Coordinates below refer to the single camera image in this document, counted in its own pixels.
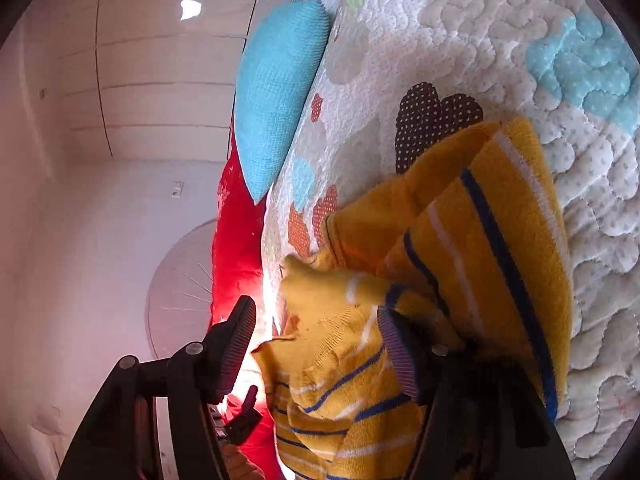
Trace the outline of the person's left hand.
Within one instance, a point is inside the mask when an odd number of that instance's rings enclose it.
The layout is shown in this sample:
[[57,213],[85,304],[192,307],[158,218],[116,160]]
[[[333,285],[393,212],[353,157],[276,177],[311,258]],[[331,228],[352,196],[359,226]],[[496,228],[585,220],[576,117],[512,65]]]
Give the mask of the person's left hand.
[[264,473],[239,448],[227,444],[221,448],[230,480],[264,480]]

